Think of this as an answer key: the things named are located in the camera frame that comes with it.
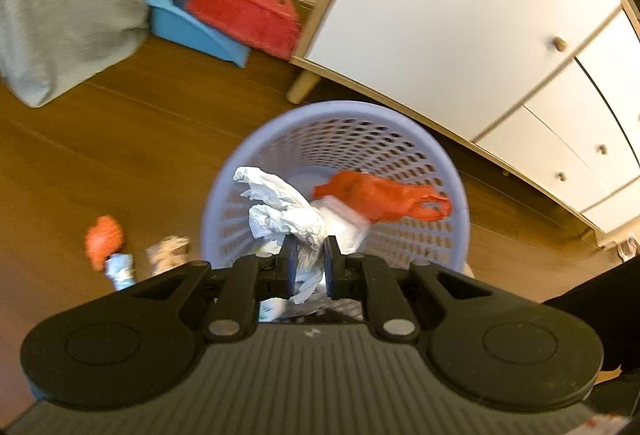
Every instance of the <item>metal screw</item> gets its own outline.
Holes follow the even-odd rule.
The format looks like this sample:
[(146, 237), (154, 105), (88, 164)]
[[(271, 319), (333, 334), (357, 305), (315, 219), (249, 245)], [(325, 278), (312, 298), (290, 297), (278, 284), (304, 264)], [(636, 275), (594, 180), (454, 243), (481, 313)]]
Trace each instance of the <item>metal screw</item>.
[(415, 325), (412, 321), (394, 318), (385, 321), (382, 328), (387, 334), (391, 334), (392, 336), (408, 336), (415, 330)]
[(216, 336), (233, 336), (240, 332), (240, 323), (233, 320), (215, 320), (209, 324), (209, 332)]

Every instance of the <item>blue dustpan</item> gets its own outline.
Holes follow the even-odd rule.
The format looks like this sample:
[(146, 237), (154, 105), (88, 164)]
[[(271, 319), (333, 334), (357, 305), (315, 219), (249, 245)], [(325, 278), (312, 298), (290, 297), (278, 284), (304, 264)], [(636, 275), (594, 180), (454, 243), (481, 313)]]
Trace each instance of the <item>blue dustpan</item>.
[(182, 9), (185, 0), (146, 0), (151, 6), (151, 32), (165, 40), (246, 65), (250, 48), (203, 24)]

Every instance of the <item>red plastic bag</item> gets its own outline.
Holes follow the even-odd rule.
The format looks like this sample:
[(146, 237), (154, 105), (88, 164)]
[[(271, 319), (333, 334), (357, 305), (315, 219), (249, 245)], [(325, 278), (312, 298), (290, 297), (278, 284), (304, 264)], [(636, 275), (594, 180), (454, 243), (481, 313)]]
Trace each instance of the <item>red plastic bag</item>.
[[(314, 199), (327, 195), (334, 195), (373, 223), (395, 222), (402, 217), (433, 222), (451, 213), (451, 202), (433, 186), (400, 184), (357, 171), (340, 171), (327, 184), (314, 188)], [(426, 208), (422, 206), (425, 202), (436, 202), (440, 209)]]

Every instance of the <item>wooden cabinet leg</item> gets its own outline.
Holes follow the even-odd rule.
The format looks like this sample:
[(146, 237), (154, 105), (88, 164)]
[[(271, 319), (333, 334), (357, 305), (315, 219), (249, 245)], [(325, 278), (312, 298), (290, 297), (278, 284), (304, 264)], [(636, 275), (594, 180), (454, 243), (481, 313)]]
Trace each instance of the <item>wooden cabinet leg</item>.
[(321, 77), (322, 76), (319, 76), (315, 72), (303, 70), (300, 76), (293, 82), (289, 92), (287, 92), (287, 99), (297, 105), (306, 98), (306, 95), (318, 84)]

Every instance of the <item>wooden floor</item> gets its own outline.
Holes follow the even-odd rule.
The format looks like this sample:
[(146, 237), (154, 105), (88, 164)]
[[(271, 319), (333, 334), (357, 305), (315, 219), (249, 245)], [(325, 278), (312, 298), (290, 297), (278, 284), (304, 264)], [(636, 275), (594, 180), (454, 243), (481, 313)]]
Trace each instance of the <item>wooden floor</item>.
[[(83, 253), (100, 214), (123, 224), (142, 275), (145, 248), (189, 235), (216, 172), (252, 130), (289, 110), (298, 69), (252, 53), (242, 70), (148, 38), (129, 59), (43, 108), (0, 85), (0, 425), (31, 402), (18, 349), (38, 321), (111, 291)], [(323, 80), (311, 100), (361, 96)], [(593, 235), (547, 197), (438, 136), (462, 174), (476, 276), (526, 297), (557, 295), (613, 267)]]

